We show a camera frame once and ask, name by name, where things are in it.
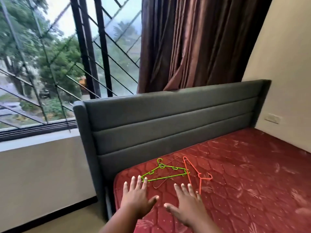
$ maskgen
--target red hanger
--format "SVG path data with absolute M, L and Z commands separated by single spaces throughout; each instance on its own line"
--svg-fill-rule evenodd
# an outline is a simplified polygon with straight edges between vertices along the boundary
M 200 175 L 201 175 L 202 173 L 200 173 L 200 172 L 195 168 L 195 166 L 190 162 L 190 160 L 189 160 L 186 156 L 183 156 L 183 161 L 184 161 L 184 164 L 185 164 L 185 168 L 186 168 L 186 172 L 187 172 L 187 175 L 188 175 L 189 183 L 190 183 L 191 185 L 192 185 L 192 183 L 191 183 L 190 176 L 189 176 L 189 172 L 188 172 L 188 168 L 187 168 L 187 165 L 186 165 L 186 160 L 187 160 L 187 161 L 189 162 L 189 164 L 194 168 L 194 170 L 195 170 L 196 173 L 197 173 L 198 178 L 200 178 L 199 194 L 201 194 L 202 180 L 212 180 L 212 179 L 213 179 L 213 176 L 208 172 L 208 175 L 210 175 L 210 177 L 201 177 Z

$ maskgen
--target quilted mattress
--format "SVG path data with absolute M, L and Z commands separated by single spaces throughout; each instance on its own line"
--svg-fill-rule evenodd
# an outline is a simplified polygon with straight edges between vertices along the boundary
M 311 232 L 310 153 L 247 128 L 161 158 L 164 164 L 175 159 L 170 165 L 184 167 L 183 156 L 199 172 L 212 174 L 211 181 L 202 181 L 201 196 L 208 214 L 223 233 Z M 157 166 L 154 159 L 116 176 L 116 209 L 120 207 L 124 182 Z M 157 169 L 148 178 L 169 176 L 171 171 Z M 192 167 L 189 171 L 192 185 L 198 189 L 199 179 Z M 151 212 L 137 222 L 136 233 L 191 232 L 163 207 L 164 203 L 178 206 L 173 184 L 187 184 L 187 175 L 163 181 L 148 183 L 148 196 L 159 195 L 160 199 Z

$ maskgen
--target green hanger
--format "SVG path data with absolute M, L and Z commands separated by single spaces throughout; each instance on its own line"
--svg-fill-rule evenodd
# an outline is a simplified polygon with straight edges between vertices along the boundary
M 161 180 L 161 179 L 166 179 L 166 178 L 170 178 L 170 177 L 175 177 L 175 176 L 184 176 L 184 175 L 187 175 L 187 172 L 186 172 L 186 169 L 185 168 L 182 168 L 182 167 L 175 167 L 175 166 L 169 166 L 169 165 L 165 165 L 164 163 L 161 163 L 160 160 L 163 160 L 162 158 L 158 158 L 157 159 L 157 162 L 158 162 L 158 167 L 152 169 L 150 172 L 147 172 L 146 174 L 142 175 L 142 180 L 144 180 L 144 176 L 146 175 L 152 175 L 154 174 L 155 170 L 157 170 L 158 168 L 166 168 L 166 167 L 169 167 L 169 168 L 172 168 L 173 170 L 178 170 L 178 169 L 182 169 L 184 171 L 184 173 L 180 173 L 180 174 L 176 174 L 176 175 L 171 175 L 171 176 L 165 176 L 165 177 L 158 177 L 156 179 L 150 179 L 148 181 L 156 181 L 156 180 Z

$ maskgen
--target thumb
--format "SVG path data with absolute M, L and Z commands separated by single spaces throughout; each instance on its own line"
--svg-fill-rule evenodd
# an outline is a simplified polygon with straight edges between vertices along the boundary
M 166 211 L 170 212 L 171 214 L 173 214 L 175 217 L 178 218 L 179 208 L 177 208 L 173 204 L 169 204 L 169 203 L 165 203 L 164 207 L 165 207 Z
M 152 197 L 149 201 L 148 201 L 148 206 L 150 209 L 152 209 L 152 207 L 156 204 L 156 202 L 158 201 L 160 197 L 158 195 Z

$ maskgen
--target white window sill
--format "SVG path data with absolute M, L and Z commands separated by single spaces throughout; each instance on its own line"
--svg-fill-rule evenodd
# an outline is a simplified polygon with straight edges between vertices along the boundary
M 26 146 L 37 145 L 55 140 L 61 140 L 65 138 L 80 136 L 77 128 L 71 130 L 64 130 L 59 132 L 52 132 L 37 136 L 25 137 L 12 141 L 3 141 L 0 143 L 0 152 L 12 149 L 18 149 Z

